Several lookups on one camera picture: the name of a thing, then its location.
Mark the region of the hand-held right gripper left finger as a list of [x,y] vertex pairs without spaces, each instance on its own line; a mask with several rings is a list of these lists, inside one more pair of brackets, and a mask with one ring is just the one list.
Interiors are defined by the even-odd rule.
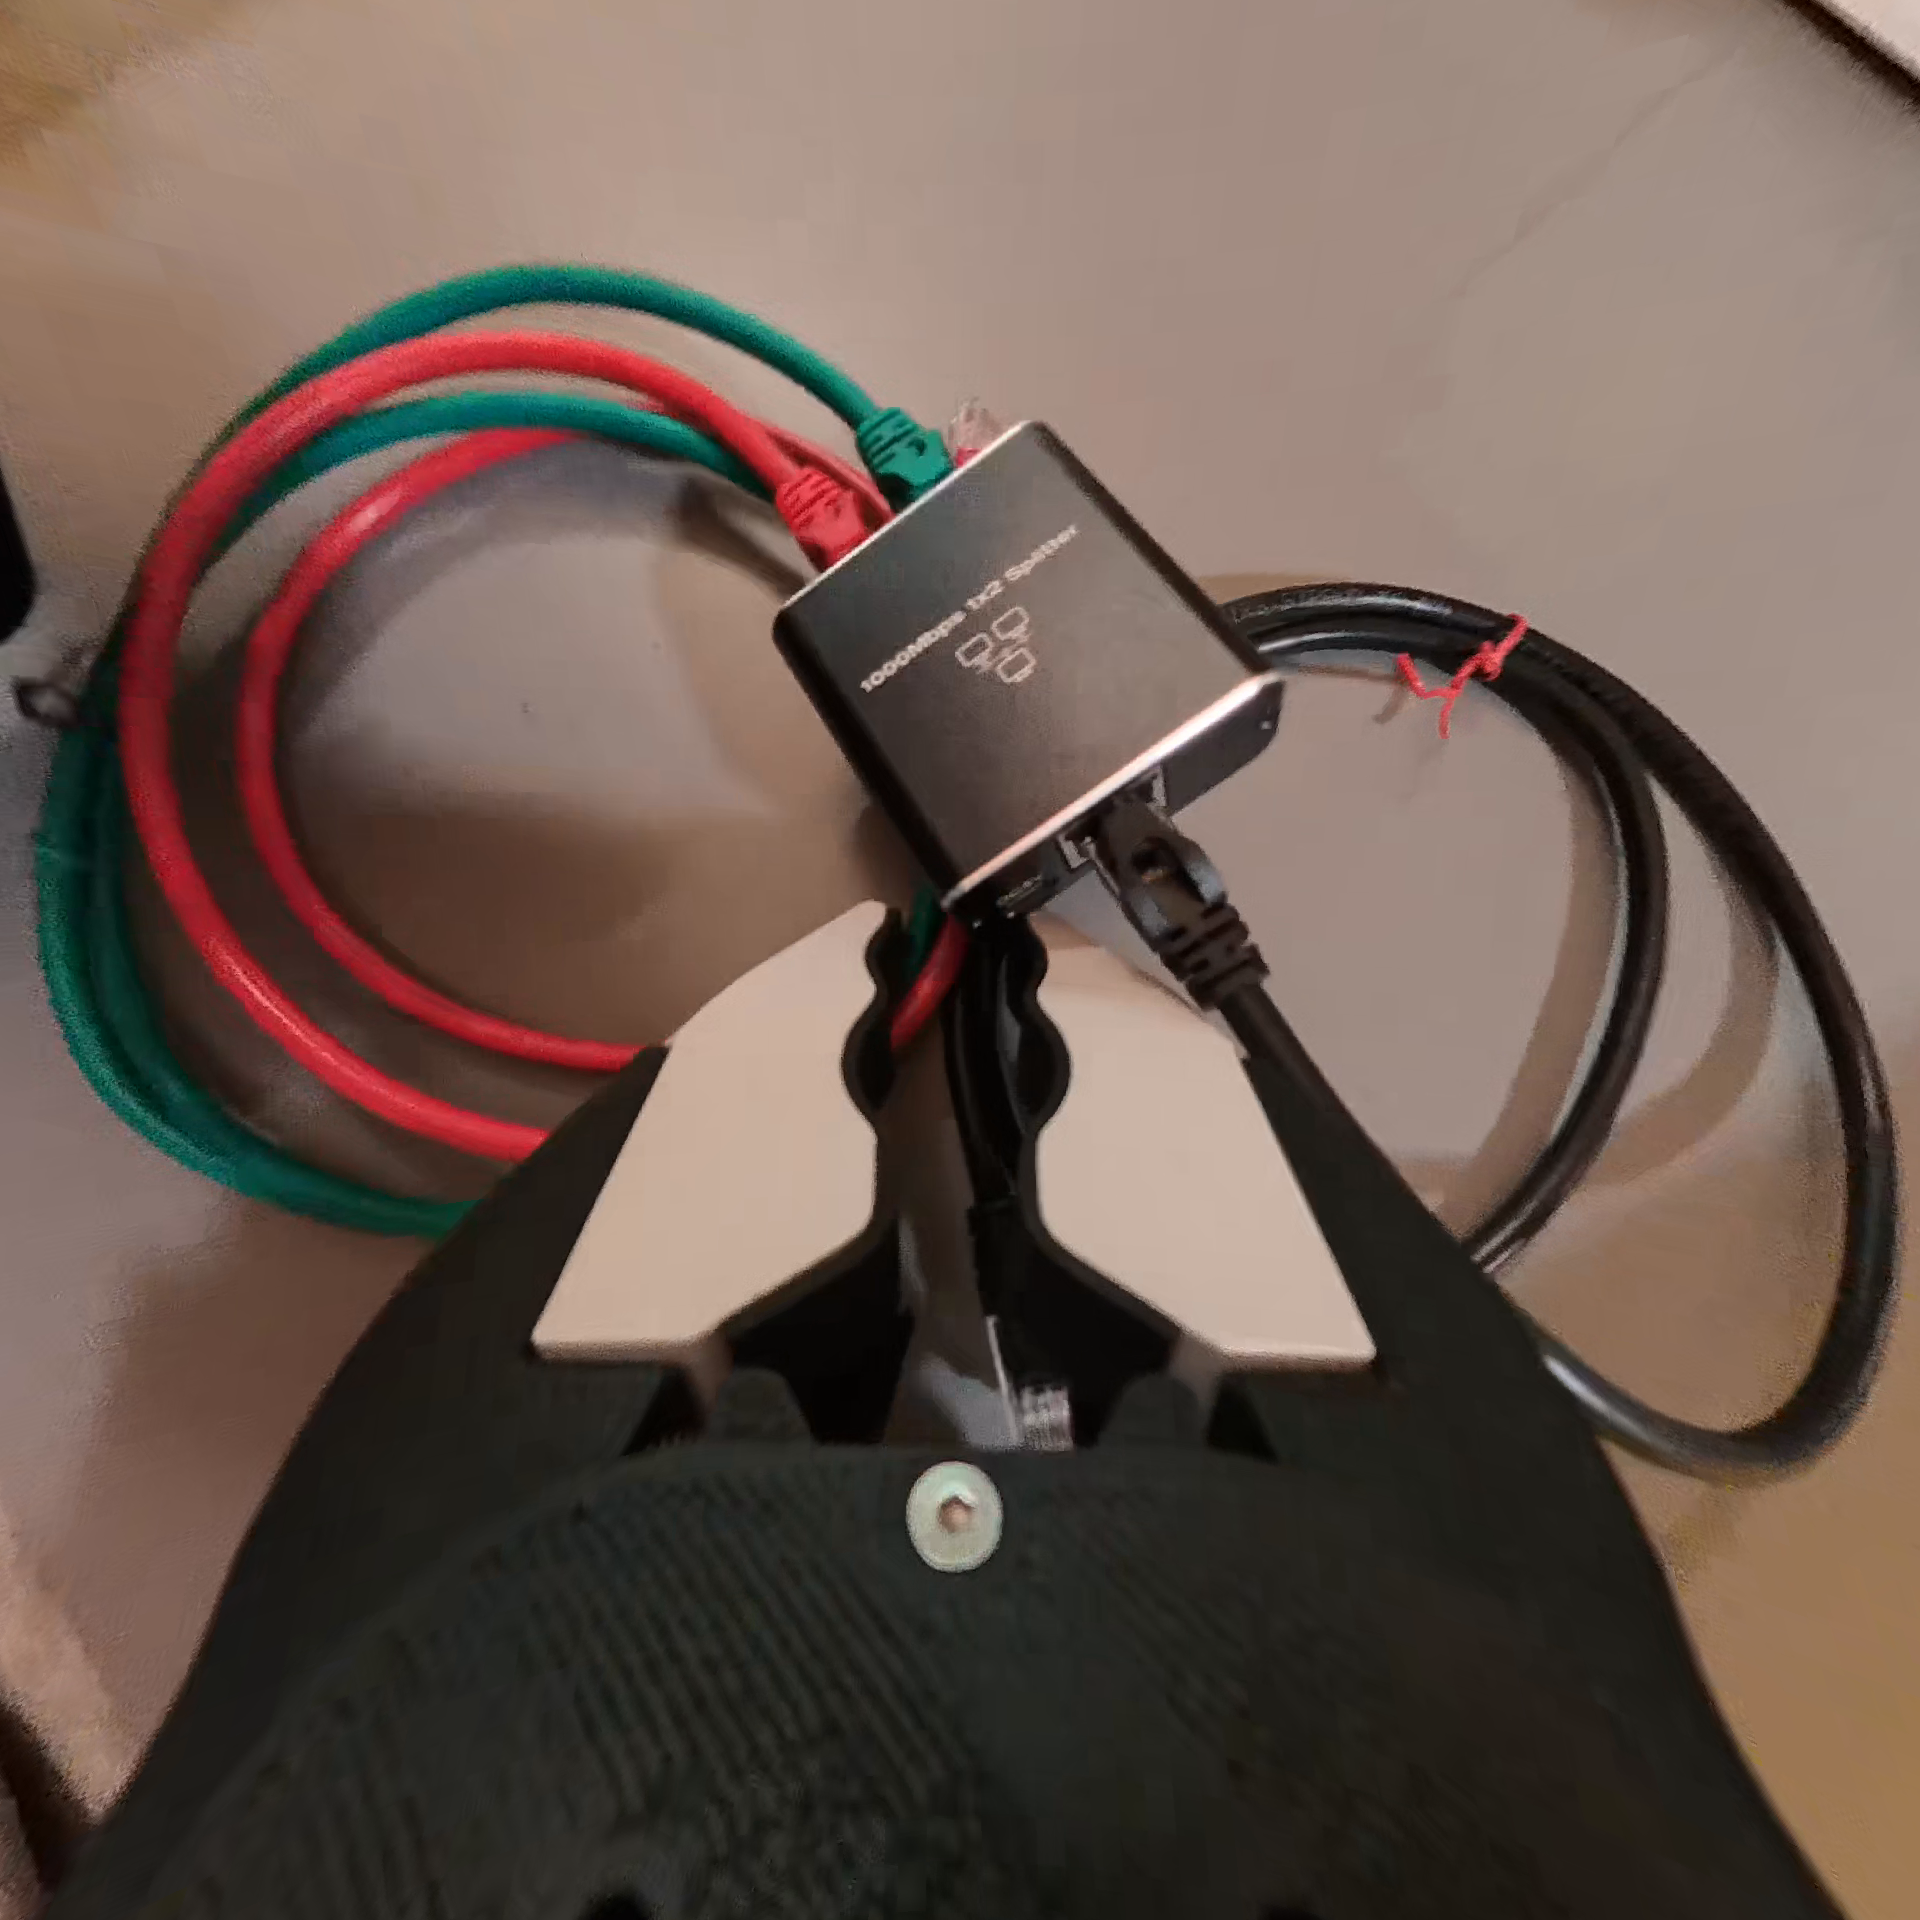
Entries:
[[920,1309],[882,1136],[901,955],[852,904],[684,1022],[533,1323],[544,1374],[644,1378],[694,1425],[768,1378],[809,1438],[884,1438]]

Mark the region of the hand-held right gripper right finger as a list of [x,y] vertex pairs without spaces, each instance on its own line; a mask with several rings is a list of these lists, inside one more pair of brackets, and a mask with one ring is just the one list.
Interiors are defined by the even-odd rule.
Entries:
[[1233,1042],[1063,919],[981,947],[981,1304],[1021,1446],[1376,1365]]

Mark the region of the black network splitter box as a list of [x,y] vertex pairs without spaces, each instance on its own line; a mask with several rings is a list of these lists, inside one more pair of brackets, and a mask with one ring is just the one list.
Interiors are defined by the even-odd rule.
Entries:
[[1038,912],[1096,819],[1263,753],[1280,672],[1046,423],[1021,422],[774,616],[774,647],[942,912]]

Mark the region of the red twist tie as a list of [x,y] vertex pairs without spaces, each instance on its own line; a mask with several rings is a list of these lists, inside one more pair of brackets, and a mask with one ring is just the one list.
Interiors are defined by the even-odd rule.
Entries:
[[1393,654],[1393,674],[1405,695],[1417,705],[1436,706],[1436,737],[1450,741],[1454,713],[1472,685],[1495,686],[1506,662],[1518,651],[1532,625],[1514,616],[1496,639],[1482,640],[1455,665],[1449,680],[1429,681],[1409,651]]

